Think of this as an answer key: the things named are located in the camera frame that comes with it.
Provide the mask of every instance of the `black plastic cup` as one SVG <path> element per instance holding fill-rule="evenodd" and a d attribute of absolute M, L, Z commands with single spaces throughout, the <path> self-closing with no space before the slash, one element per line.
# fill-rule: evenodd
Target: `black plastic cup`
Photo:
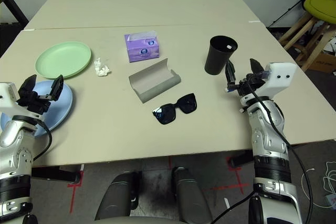
<path fill-rule="evenodd" d="M 210 48 L 205 63 L 205 71 L 212 75 L 219 74 L 230 56 L 238 48 L 237 42 L 226 36 L 215 36 L 210 40 Z"/>

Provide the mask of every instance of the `sunglasses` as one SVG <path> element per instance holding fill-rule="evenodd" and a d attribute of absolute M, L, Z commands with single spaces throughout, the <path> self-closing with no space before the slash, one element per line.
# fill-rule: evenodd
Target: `sunglasses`
<path fill-rule="evenodd" d="M 153 115 L 162 124 L 168 124 L 173 122 L 176 118 L 175 108 L 180 108 L 185 114 L 189 114 L 196 110 L 197 103 L 194 93 L 187 94 L 180 99 L 175 104 L 165 104 L 161 107 L 153 110 Z"/>

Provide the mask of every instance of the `light blue plate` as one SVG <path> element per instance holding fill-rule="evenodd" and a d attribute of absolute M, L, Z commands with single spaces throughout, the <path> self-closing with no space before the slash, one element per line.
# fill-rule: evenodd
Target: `light blue plate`
<path fill-rule="evenodd" d="M 51 91 L 51 85 L 54 81 L 41 81 L 36 83 L 34 91 L 39 95 L 49 94 Z M 57 101 L 51 101 L 51 105 L 47 113 L 44 113 L 44 122 L 50 130 L 53 130 L 58 124 L 60 124 L 64 118 L 67 116 L 72 105 L 72 91 L 68 85 L 64 83 L 63 90 L 59 99 Z M 10 121 L 11 118 L 2 113 L 0 119 L 1 129 L 3 130 L 6 123 Z M 45 130 L 37 125 L 37 131 L 35 136 L 42 136 L 46 134 Z"/>

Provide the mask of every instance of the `crumpled tissue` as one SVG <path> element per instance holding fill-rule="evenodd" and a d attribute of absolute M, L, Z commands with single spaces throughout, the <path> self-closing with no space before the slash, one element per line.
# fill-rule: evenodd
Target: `crumpled tissue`
<path fill-rule="evenodd" d="M 100 58 L 98 58 L 94 62 L 94 69 L 97 76 L 107 76 L 107 74 L 111 72 L 108 66 L 101 64 Z"/>

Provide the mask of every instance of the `robotic hand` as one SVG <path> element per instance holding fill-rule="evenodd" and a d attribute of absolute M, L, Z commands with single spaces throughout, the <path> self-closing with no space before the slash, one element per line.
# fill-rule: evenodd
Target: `robotic hand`
<path fill-rule="evenodd" d="M 32 163 L 50 146 L 33 158 L 34 134 L 39 124 L 47 132 L 43 113 L 50 101 L 57 101 L 63 89 L 63 76 L 59 76 L 47 95 L 38 95 L 33 88 L 36 75 L 25 80 L 19 91 L 11 82 L 0 83 L 0 111 L 12 117 L 0 136 L 0 222 L 37 223 L 29 212 L 33 208 L 30 198 Z"/>
<path fill-rule="evenodd" d="M 255 167 L 254 191 L 249 202 L 249 224 L 302 223 L 296 187 L 291 183 L 288 142 L 284 141 L 284 117 L 272 98 L 287 88 L 297 66 L 270 63 L 266 70 L 251 59 L 253 73 L 235 84 L 235 69 L 229 61 L 225 68 L 227 92 L 237 90 L 252 129 Z"/>

